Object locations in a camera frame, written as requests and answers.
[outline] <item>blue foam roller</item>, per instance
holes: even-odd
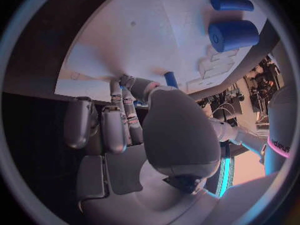
[[[177,84],[176,78],[174,76],[174,72],[172,72],[172,71],[166,72],[164,74],[164,78],[165,78],[166,84],[168,86],[172,86],[172,87],[175,87],[178,89],[178,84]]]
[[[244,10],[253,11],[253,3],[249,0],[210,0],[215,10]]]
[[[258,29],[247,20],[212,23],[208,34],[211,45],[219,53],[253,46],[260,41]]]

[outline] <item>table surface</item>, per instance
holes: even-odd
[[[222,83],[251,47],[217,53],[208,26],[249,20],[260,32],[266,16],[215,11],[210,0],[108,0],[88,19],[62,64],[55,93],[109,101],[109,79],[127,73],[160,82],[172,71],[179,88],[193,93]]]

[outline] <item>blue cylinder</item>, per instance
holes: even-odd
[[[178,89],[178,84],[177,84],[176,78],[174,76],[174,72],[172,72],[172,71],[166,72],[164,74],[164,78],[165,78],[166,84],[168,86],[172,86],[172,87],[175,87]]]
[[[212,23],[208,34],[211,45],[219,53],[253,46],[260,41],[258,29],[247,20]]]
[[[215,10],[244,10],[253,11],[253,3],[249,0],[210,0]]]

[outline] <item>pink light ring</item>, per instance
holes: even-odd
[[[281,156],[283,156],[285,158],[289,158],[290,157],[289,151],[284,151],[284,150],[280,149],[278,146],[276,146],[271,141],[270,137],[267,138],[267,144],[270,146],[270,148],[272,148],[276,153],[280,154]]]

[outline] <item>blue object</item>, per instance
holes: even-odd
[[[174,76],[174,72],[172,72],[172,71],[166,72],[164,74],[164,78],[165,78],[166,84],[168,86],[172,86],[172,87],[175,87],[178,89],[178,84],[177,84],[176,78]]]
[[[222,186],[220,190],[220,197],[223,196],[225,191],[227,190],[228,187],[228,179],[229,179],[229,171],[230,171],[230,158],[225,158],[224,162],[224,174],[223,174],[223,181],[222,181]]]
[[[212,23],[208,34],[211,45],[219,53],[253,46],[260,41],[258,29],[247,20]]]
[[[244,10],[253,11],[253,3],[249,0],[210,0],[212,7],[218,11]]]

